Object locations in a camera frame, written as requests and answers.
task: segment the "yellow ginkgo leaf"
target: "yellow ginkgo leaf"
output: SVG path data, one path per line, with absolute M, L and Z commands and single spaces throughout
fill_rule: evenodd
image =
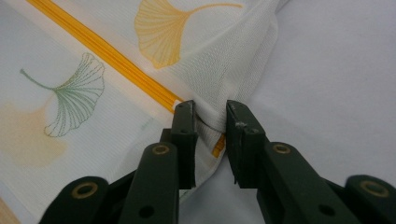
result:
M 45 106 L 22 112 L 13 104 L 0 107 L 0 151 L 18 165 L 41 167 L 52 163 L 66 150 L 66 142 L 44 134 Z
M 190 15 L 208 7 L 241 7 L 237 4 L 210 4 L 191 11 L 174 8 L 167 0 L 143 0 L 134 19 L 141 53 L 162 68 L 180 59 L 181 37 Z

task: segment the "white surface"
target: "white surface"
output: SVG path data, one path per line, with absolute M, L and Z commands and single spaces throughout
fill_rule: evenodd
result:
M 291 0 L 247 103 L 271 141 L 299 149 L 344 185 L 367 174 L 396 186 L 396 2 Z M 256 191 L 228 160 L 180 206 L 179 223 L 264 223 Z

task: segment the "metal grommet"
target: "metal grommet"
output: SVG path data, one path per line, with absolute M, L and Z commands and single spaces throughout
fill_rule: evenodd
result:
M 169 147 L 164 145 L 156 146 L 152 149 L 152 153 L 155 155 L 163 155 L 169 152 Z
M 361 188 L 376 197 L 388 198 L 389 196 L 389 190 L 387 188 L 371 180 L 361 181 Z
M 98 190 L 98 185 L 94 182 L 84 182 L 77 185 L 72 191 L 75 199 L 85 199 L 92 196 Z
M 291 153 L 290 148 L 282 144 L 276 144 L 273 146 L 273 150 L 280 154 L 288 154 Z

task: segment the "orange stripe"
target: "orange stripe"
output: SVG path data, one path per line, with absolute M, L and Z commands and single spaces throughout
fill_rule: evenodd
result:
M 218 158 L 220 155 L 220 152 L 222 150 L 224 150 L 224 147 L 225 147 L 225 134 L 222 133 L 219 138 L 219 141 L 215 145 L 215 148 L 213 148 L 213 150 L 212 150 L 212 155 L 214 157 Z
M 76 20 L 70 14 L 50 0 L 27 0 L 30 4 L 55 21 L 70 35 L 92 50 L 110 66 L 120 72 L 138 88 L 174 113 L 175 101 L 183 102 L 178 96 L 166 89 L 160 83 L 142 72 L 120 52 L 108 44 L 102 37 Z

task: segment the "green ginkgo leaf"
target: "green ginkgo leaf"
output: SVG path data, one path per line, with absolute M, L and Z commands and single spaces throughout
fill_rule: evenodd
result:
M 45 134 L 51 137 L 63 136 L 70 130 L 78 128 L 92 115 L 96 102 L 105 89 L 104 72 L 104 65 L 90 53 L 84 53 L 75 74 L 55 88 L 38 83 L 21 70 L 21 73 L 35 84 L 54 91 L 58 99 L 56 119 L 45 127 Z

